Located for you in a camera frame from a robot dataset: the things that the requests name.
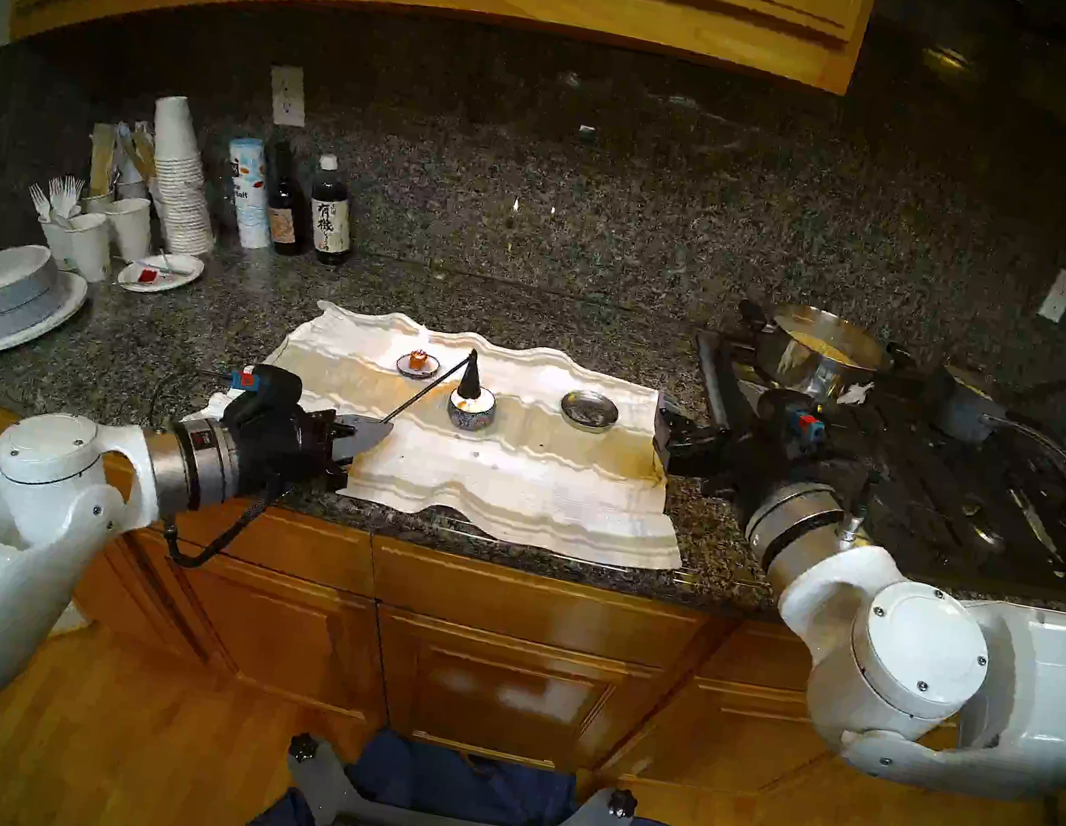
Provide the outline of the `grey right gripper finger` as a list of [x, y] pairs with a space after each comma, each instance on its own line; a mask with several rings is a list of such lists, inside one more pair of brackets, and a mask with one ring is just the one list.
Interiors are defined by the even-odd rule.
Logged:
[[680, 405], [677, 398], [667, 389], [659, 390], [657, 396], [655, 432], [685, 436], [694, 431], [696, 420], [687, 414], [687, 409]]
[[718, 472], [726, 430], [697, 426], [691, 420], [658, 416], [655, 454], [665, 474], [710, 477]]

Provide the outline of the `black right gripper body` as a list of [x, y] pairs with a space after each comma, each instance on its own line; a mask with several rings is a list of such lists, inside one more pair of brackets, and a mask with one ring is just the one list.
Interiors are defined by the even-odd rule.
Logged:
[[758, 422], [727, 417], [713, 428], [712, 439], [691, 446], [684, 476], [697, 480], [707, 498], [761, 506], [794, 483], [814, 481], [838, 490], [831, 481], [838, 475], [859, 482], [842, 493], [843, 506], [853, 508], [868, 502], [876, 488], [881, 465], [871, 457], [822, 446], [791, 454], [788, 442]]

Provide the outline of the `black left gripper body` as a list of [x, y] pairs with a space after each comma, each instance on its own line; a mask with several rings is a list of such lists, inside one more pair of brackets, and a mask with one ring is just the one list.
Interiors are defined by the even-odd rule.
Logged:
[[275, 486], [285, 493], [295, 486], [339, 492], [348, 484], [352, 457], [339, 455], [337, 439], [356, 436], [349, 417], [334, 410], [307, 411], [298, 404], [271, 404], [265, 398], [239, 396], [232, 443], [236, 488], [251, 497]]

